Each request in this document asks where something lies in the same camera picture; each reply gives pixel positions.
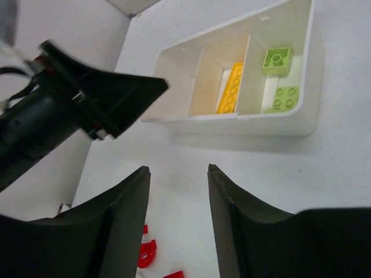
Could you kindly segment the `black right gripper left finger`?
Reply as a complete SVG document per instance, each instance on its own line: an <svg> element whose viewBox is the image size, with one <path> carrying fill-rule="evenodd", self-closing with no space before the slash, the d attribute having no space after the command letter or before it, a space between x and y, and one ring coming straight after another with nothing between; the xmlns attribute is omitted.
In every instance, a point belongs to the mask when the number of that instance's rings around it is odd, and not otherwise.
<svg viewBox="0 0 371 278"><path fill-rule="evenodd" d="M142 166L53 218L2 216L1 276L135 277L150 179Z"/></svg>

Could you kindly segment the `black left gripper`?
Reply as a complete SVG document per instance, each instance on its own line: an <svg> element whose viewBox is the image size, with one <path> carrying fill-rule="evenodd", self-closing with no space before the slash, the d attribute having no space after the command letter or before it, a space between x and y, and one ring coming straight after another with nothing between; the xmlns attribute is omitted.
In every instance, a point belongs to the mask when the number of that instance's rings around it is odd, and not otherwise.
<svg viewBox="0 0 371 278"><path fill-rule="evenodd" d="M87 66L52 41L40 50L38 88L1 115L2 191L79 129L118 138L169 88L163 78Z"/></svg>

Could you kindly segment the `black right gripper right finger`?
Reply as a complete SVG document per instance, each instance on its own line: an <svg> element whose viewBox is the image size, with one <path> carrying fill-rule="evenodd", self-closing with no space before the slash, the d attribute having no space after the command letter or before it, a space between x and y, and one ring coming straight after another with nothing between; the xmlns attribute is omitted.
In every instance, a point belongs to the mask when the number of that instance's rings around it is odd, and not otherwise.
<svg viewBox="0 0 371 278"><path fill-rule="evenodd" d="M208 168L221 277L369 277L370 208L292 214Z"/></svg>

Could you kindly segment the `red small lego brick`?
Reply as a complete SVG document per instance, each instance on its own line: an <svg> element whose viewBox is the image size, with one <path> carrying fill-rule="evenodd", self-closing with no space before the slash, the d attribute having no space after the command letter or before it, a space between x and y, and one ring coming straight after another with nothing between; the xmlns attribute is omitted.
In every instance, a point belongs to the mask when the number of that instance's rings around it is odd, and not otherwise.
<svg viewBox="0 0 371 278"><path fill-rule="evenodd" d="M163 278L184 278L184 272L182 270L178 270L176 272L164 276Z"/></svg>

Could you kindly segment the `yellow lego brick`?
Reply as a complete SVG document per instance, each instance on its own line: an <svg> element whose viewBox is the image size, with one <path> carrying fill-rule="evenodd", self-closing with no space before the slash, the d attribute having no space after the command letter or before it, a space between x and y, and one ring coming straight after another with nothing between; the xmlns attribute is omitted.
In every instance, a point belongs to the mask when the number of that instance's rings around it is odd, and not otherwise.
<svg viewBox="0 0 371 278"><path fill-rule="evenodd" d="M217 114L230 114L235 112L239 88L243 73L243 62L235 63L227 75L222 77L220 99L216 107Z"/></svg>

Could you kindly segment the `light green lego plate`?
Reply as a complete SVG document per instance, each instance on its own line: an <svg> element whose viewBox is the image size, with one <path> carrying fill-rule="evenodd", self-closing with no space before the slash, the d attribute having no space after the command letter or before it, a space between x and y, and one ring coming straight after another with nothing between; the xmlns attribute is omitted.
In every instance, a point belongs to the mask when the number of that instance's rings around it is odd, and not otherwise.
<svg viewBox="0 0 371 278"><path fill-rule="evenodd" d="M263 111L264 114L288 112L293 109L299 99L299 87L277 87L272 105Z"/></svg>

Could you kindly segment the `light green lego block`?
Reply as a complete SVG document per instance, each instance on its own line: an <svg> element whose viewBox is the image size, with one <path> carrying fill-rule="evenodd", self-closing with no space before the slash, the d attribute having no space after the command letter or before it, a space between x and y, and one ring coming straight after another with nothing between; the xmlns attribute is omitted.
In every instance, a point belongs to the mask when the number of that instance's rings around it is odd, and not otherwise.
<svg viewBox="0 0 371 278"><path fill-rule="evenodd" d="M263 61L263 72L266 75L287 75L290 70L292 56L290 47L268 49Z"/></svg>

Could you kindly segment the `red arch lego piece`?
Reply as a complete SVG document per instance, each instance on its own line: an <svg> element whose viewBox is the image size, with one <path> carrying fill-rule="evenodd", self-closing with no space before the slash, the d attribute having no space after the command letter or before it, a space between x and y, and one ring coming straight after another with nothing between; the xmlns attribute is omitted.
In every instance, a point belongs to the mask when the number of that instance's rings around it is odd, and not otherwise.
<svg viewBox="0 0 371 278"><path fill-rule="evenodd" d="M137 263L137 267L140 269L148 268L155 260L157 254L157 243L156 240L142 243L140 246L140 255Z"/></svg>

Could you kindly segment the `white three-compartment container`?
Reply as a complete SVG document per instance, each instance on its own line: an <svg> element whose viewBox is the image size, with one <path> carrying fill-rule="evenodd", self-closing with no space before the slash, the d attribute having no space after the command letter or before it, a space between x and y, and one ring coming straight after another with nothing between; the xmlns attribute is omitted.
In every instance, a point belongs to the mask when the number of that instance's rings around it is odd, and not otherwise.
<svg viewBox="0 0 371 278"><path fill-rule="evenodd" d="M182 133L307 136L318 121L325 49L314 1L280 1L157 57L169 90L142 116Z"/></svg>

